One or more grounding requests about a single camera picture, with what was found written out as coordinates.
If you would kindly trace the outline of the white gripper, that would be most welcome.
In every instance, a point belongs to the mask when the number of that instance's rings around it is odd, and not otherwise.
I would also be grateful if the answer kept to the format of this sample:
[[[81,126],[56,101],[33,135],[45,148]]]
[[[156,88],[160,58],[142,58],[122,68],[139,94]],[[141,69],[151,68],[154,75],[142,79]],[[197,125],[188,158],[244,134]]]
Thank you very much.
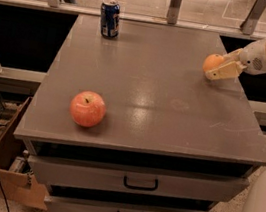
[[[231,79],[242,71],[250,75],[266,73],[266,39],[254,41],[244,48],[233,50],[223,56],[225,61],[216,68],[205,71],[205,77],[212,80]]]

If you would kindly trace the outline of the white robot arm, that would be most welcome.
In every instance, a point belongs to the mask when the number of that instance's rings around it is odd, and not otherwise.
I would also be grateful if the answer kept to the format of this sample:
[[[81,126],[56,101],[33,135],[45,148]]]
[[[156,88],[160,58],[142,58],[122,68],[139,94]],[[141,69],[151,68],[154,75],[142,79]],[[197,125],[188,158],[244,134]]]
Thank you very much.
[[[266,73],[266,39],[254,41],[224,55],[208,55],[202,69],[211,81],[237,78],[241,73],[262,75]]]

